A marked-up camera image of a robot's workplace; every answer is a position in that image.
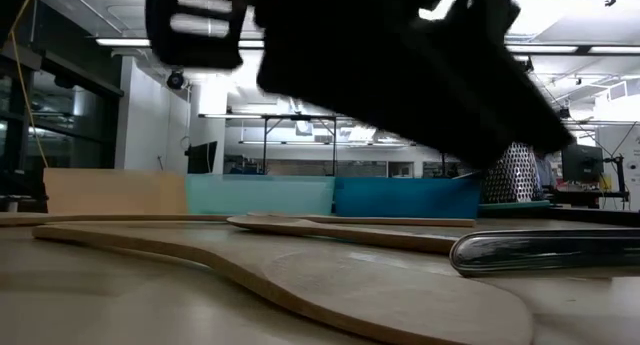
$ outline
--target workbench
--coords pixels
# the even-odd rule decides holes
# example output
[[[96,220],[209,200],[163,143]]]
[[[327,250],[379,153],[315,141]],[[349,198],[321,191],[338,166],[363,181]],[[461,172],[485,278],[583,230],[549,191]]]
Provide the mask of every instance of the workbench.
[[[230,241],[242,236],[269,241],[274,236],[229,225],[186,226],[207,227]],[[475,231],[602,227],[606,226],[501,219],[481,220]],[[394,229],[440,235],[470,231]],[[373,344],[288,312],[199,264],[140,252],[37,241],[30,231],[0,229],[3,345]],[[444,256],[346,243],[341,246],[375,259],[400,261],[412,269],[458,276]],[[535,344],[627,345],[640,339],[640,278],[478,281],[510,291],[526,303],[534,314]]]

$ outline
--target computer monitor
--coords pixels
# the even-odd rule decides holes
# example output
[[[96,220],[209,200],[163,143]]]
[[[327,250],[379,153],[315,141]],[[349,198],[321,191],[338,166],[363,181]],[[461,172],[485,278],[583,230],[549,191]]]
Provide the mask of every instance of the computer monitor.
[[[189,146],[185,155],[189,156],[187,172],[189,174],[207,174],[213,169],[218,142],[210,142],[199,146]]]
[[[564,181],[599,182],[603,171],[601,148],[573,144],[562,151]]]

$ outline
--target security camera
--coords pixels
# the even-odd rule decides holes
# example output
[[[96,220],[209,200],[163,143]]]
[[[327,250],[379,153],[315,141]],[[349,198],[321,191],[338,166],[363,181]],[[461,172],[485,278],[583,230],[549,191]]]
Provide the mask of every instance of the security camera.
[[[181,70],[174,70],[167,79],[167,86],[173,90],[183,90],[188,85],[187,80],[184,78],[184,74]]]

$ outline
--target curved wooden board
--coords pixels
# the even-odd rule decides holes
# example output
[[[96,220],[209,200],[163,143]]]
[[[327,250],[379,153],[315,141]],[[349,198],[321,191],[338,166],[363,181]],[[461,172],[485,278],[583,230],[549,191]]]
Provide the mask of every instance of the curved wooden board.
[[[392,257],[368,256],[356,245],[259,235],[230,242],[221,233],[72,225],[33,229],[40,239],[195,261],[293,312],[389,344],[532,341],[532,317],[524,303],[493,286],[407,268]]]
[[[35,226],[57,222],[113,222],[113,221],[226,221],[230,215],[153,215],[153,214],[106,214],[106,215],[53,215],[37,213],[7,213],[0,216],[0,227]]]
[[[285,214],[250,212],[250,216],[277,216],[309,220],[322,224],[367,224],[367,225],[405,225],[405,226],[443,226],[474,227],[473,219],[420,219],[420,218],[372,218],[372,217],[340,217],[312,214]]]
[[[318,224],[308,220],[276,216],[236,216],[227,222],[250,230],[296,236],[328,236],[360,244],[383,246],[435,254],[449,255],[457,237],[414,235],[390,230],[363,229]]]

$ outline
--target plywood sheet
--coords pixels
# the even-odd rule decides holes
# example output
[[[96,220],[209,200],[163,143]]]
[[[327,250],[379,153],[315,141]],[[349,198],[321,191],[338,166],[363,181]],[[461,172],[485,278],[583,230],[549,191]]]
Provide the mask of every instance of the plywood sheet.
[[[227,221],[245,229],[276,234],[328,236],[359,244],[443,255],[448,255],[451,247],[458,240],[457,237],[452,236],[415,235],[393,230],[362,229],[276,216],[236,216],[228,218]]]
[[[531,315],[511,293],[367,256],[357,246],[259,235],[229,241],[230,234],[206,229],[51,225],[33,235],[199,262],[291,311],[390,344],[532,341]]]
[[[52,214],[186,214],[184,177],[160,171],[45,169]]]
[[[424,218],[372,218],[341,217],[312,214],[284,214],[250,212],[251,216],[278,216],[309,220],[322,224],[367,224],[367,225],[404,225],[404,226],[442,226],[442,227],[474,227],[473,219],[424,219]]]
[[[230,216],[227,215],[189,215],[189,214],[109,214],[109,215],[53,215],[38,213],[0,213],[0,227],[11,226],[35,226],[49,223],[70,222],[94,222],[113,224],[114,221],[122,222],[224,222]]]

